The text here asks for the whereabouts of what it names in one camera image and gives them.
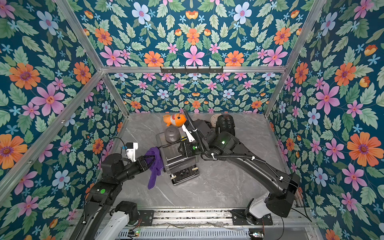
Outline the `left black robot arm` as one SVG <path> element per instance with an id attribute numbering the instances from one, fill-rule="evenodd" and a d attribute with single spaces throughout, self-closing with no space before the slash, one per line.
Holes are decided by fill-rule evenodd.
<path id="1" fill-rule="evenodd" d="M 114 240 L 125 226 L 129 223 L 135 224 L 139 220 L 137 204 L 122 201 L 115 207 L 112 217 L 101 233 L 97 234 L 101 223 L 122 191 L 123 183 L 148 170 L 154 161 L 155 155 L 140 156 L 135 162 L 130 162 L 121 154 L 107 156 L 101 164 L 102 178 L 86 197 L 83 215 L 70 239 Z"/>

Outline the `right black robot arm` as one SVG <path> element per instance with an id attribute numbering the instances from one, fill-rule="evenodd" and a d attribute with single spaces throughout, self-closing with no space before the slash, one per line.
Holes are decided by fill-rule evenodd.
<path id="1" fill-rule="evenodd" d="M 230 115 L 221 115 L 215 129 L 206 121 L 187 118 L 182 126 L 188 144 L 184 156 L 200 156 L 205 161 L 227 161 L 247 172 L 261 183 L 267 193 L 250 201 L 245 214 L 248 218 L 261 219 L 273 213 L 286 218 L 299 188 L 299 176 L 286 174 L 252 153 L 236 136 L 235 123 Z"/>

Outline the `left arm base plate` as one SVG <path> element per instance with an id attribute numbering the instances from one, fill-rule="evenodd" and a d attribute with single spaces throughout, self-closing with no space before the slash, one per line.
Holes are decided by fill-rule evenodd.
<path id="1" fill-rule="evenodd" d="M 154 220 L 154 210 L 138 210 L 137 217 L 129 217 L 124 212 L 118 211 L 111 217 L 113 224 L 126 223 L 125 227 L 148 227 L 152 226 Z"/>

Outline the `purple cleaning cloth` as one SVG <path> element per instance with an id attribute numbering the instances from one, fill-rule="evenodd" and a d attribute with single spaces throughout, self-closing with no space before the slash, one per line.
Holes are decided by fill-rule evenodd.
<path id="1" fill-rule="evenodd" d="M 148 183 L 148 189 L 155 187 L 157 177 L 162 174 L 164 169 L 163 159 L 158 147 L 150 148 L 144 155 L 147 165 L 151 171 L 151 176 Z"/>

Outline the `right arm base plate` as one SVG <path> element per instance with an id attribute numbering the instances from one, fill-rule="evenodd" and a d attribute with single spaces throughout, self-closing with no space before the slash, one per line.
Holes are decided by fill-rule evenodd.
<path id="1" fill-rule="evenodd" d="M 234 226 L 272 226 L 273 220 L 270 214 L 263 216 L 261 219 L 247 213 L 246 209 L 230 210 Z"/>

